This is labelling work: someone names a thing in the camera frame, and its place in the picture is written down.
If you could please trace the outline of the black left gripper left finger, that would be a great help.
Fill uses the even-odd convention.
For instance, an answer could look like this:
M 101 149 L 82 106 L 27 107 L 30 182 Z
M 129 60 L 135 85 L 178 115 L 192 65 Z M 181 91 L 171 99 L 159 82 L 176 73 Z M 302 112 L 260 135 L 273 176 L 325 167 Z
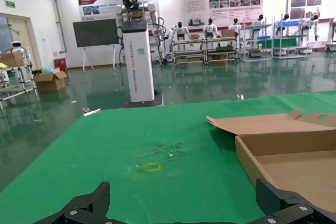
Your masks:
M 74 197 L 62 210 L 36 223 L 106 223 L 109 207 L 110 183 L 102 182 L 94 192 Z

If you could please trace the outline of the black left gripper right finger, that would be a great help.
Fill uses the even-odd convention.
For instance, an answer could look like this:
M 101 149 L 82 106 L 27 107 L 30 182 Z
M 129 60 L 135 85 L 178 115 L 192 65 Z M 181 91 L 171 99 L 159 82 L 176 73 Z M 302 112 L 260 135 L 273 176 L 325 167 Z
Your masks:
M 256 202 L 265 214 L 252 223 L 335 223 L 335 213 L 319 208 L 299 193 L 274 187 L 264 178 L 255 184 Z

